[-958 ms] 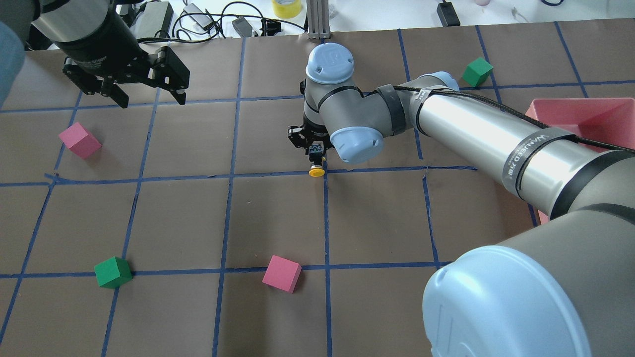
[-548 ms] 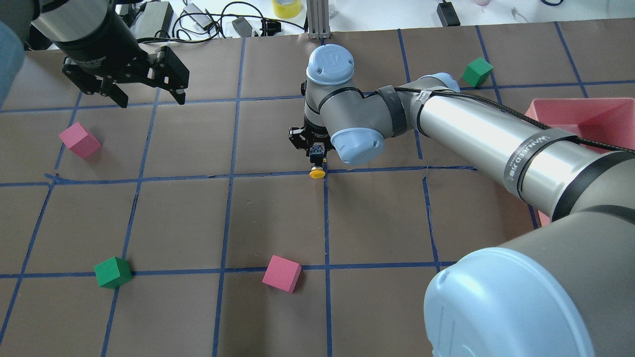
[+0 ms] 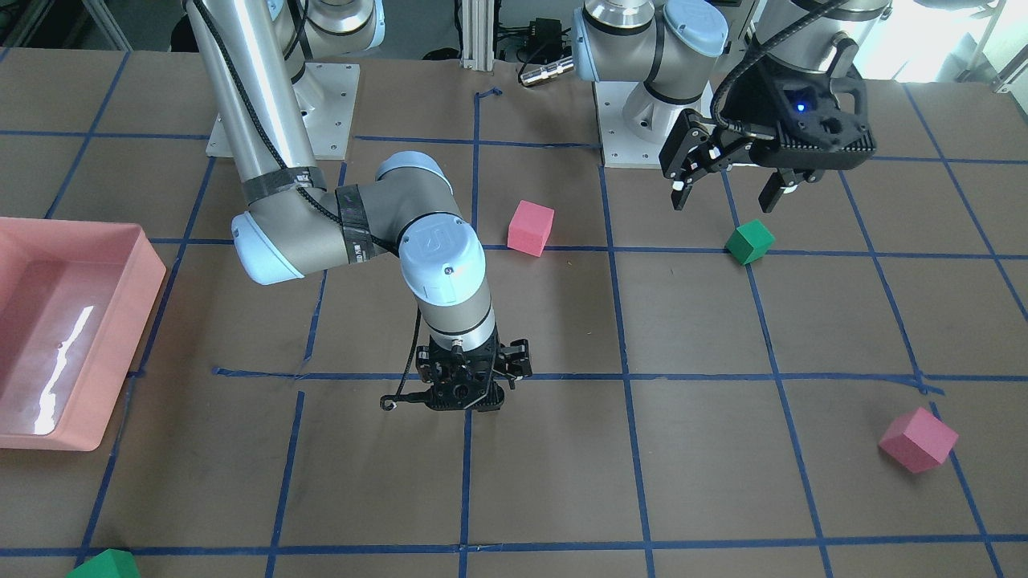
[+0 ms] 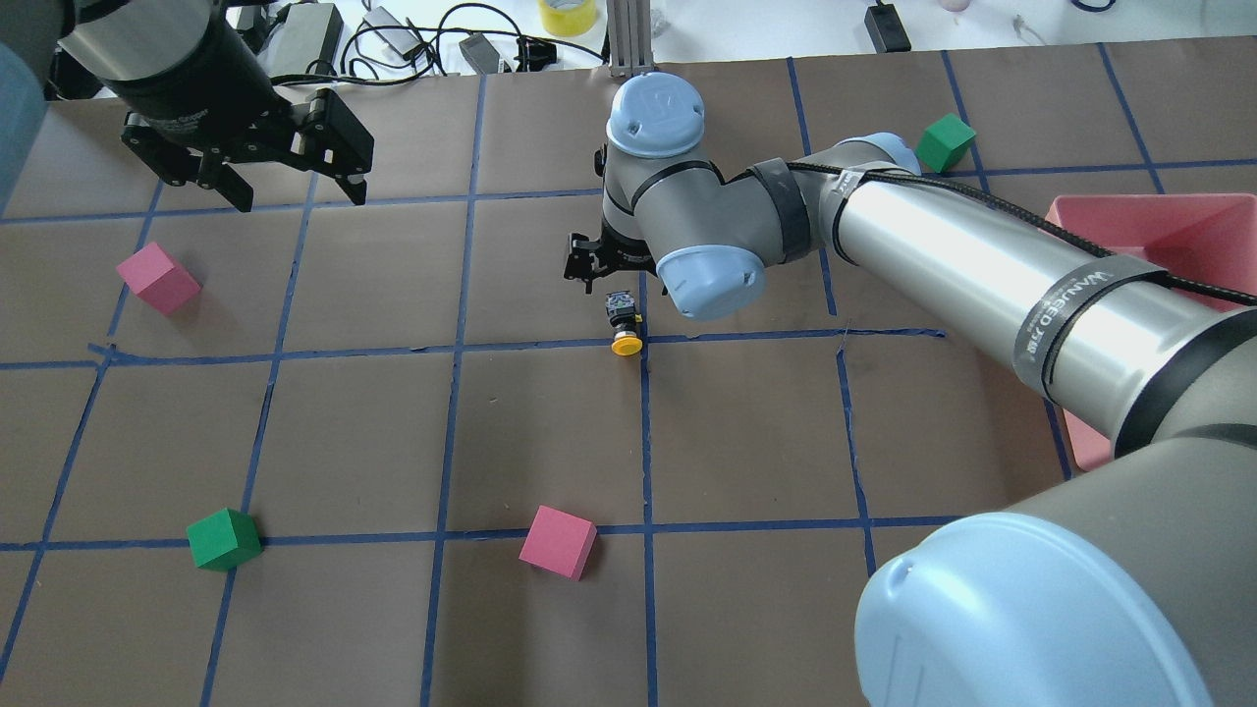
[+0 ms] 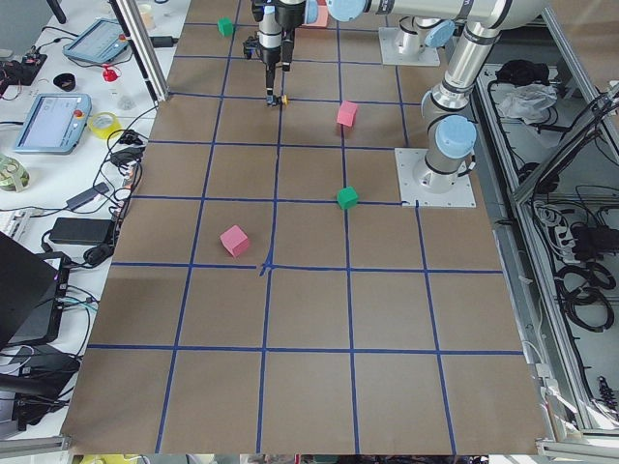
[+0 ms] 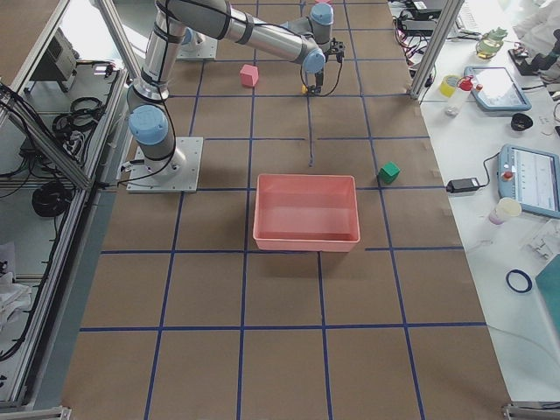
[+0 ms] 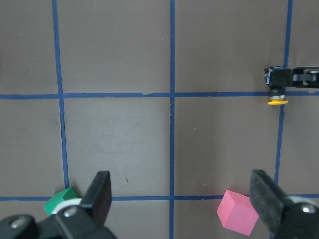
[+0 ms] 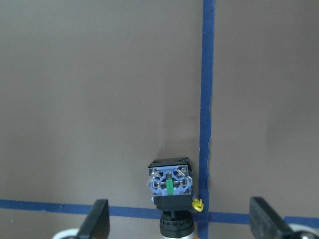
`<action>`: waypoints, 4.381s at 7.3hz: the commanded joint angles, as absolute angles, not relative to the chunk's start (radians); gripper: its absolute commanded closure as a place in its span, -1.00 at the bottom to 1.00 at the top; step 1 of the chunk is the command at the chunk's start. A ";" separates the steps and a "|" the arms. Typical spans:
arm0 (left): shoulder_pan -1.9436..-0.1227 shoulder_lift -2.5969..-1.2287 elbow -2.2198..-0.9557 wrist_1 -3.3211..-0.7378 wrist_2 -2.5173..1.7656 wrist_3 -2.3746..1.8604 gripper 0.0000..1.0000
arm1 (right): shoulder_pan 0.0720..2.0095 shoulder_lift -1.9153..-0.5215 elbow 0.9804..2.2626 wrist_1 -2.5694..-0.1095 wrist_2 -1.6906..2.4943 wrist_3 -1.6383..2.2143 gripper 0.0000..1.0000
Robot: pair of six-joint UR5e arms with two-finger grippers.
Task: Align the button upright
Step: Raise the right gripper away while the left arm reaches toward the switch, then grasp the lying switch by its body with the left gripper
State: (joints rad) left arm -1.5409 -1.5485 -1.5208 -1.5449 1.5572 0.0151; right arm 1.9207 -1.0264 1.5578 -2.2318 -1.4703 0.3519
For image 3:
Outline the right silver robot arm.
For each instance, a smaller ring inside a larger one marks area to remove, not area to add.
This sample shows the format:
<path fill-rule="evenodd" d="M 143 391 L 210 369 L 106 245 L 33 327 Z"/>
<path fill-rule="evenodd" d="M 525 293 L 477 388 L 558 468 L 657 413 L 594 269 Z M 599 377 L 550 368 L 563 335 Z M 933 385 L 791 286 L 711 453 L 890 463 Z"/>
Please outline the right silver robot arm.
<path fill-rule="evenodd" d="M 185 1 L 212 81 L 247 209 L 231 223 L 243 268 L 261 285 L 398 257 L 429 341 L 406 362 L 427 389 L 381 399 L 436 411 L 492 411 L 500 380 L 530 377 L 528 341 L 500 344 L 478 234 L 432 157 L 401 151 L 364 185 L 330 189 L 313 151 L 327 127 L 327 91 L 313 80 L 326 55 L 381 44 L 378 1 Z"/>

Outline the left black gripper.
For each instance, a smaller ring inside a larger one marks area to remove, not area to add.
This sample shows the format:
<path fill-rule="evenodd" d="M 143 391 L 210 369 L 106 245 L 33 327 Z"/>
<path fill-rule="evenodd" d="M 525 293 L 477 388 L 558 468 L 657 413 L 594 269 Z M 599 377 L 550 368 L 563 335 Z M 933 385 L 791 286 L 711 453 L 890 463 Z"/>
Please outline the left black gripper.
<path fill-rule="evenodd" d="M 733 83 L 717 88 L 724 120 L 771 134 L 755 140 L 748 162 L 776 169 L 759 194 L 761 212 L 801 183 L 794 169 L 854 169 L 877 151 L 871 134 L 866 84 L 856 66 L 811 73 L 764 56 Z M 672 181 L 673 209 L 682 211 L 695 183 L 743 160 L 743 136 L 701 124 L 693 109 L 680 111 L 659 153 L 664 178 Z"/>

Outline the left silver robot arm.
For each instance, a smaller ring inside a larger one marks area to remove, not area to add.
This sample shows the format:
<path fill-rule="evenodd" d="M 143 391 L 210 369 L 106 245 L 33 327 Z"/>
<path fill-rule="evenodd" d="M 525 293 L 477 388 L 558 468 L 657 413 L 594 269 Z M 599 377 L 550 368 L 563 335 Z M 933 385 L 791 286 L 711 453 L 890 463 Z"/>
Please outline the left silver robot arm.
<path fill-rule="evenodd" d="M 734 165 L 771 169 L 761 211 L 827 171 L 854 169 L 877 144 L 855 66 L 888 1 L 768 1 L 742 60 L 702 104 L 729 43 L 708 1 L 586 1 L 570 30 L 577 75 L 634 82 L 626 121 L 661 145 L 681 210 L 695 183 Z"/>

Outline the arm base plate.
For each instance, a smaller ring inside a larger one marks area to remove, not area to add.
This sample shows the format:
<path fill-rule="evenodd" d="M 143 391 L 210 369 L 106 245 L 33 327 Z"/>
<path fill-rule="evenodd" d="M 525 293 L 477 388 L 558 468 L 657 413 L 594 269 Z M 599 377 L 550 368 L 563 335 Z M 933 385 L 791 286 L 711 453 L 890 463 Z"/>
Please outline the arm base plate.
<path fill-rule="evenodd" d="M 290 167 L 346 158 L 359 79 L 355 63 L 306 63 L 297 84 L 279 68 L 241 69 L 265 135 Z"/>
<path fill-rule="evenodd" d="M 659 153 L 680 113 L 689 108 L 709 115 L 712 85 L 687 105 L 665 103 L 640 82 L 595 82 L 594 96 L 607 168 L 658 169 Z"/>

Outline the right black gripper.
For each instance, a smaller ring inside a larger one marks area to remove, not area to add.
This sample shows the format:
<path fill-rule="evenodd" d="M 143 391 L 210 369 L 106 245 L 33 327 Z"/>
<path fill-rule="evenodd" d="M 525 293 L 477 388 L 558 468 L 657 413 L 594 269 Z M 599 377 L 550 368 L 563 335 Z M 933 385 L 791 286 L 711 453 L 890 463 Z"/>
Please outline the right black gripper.
<path fill-rule="evenodd" d="M 415 394 L 415 402 L 436 411 L 498 410 L 504 403 L 505 380 L 514 390 L 516 382 L 533 376 L 530 347 L 526 338 L 502 345 L 489 336 L 474 350 L 444 350 L 430 341 L 416 348 L 418 374 L 430 387 Z"/>

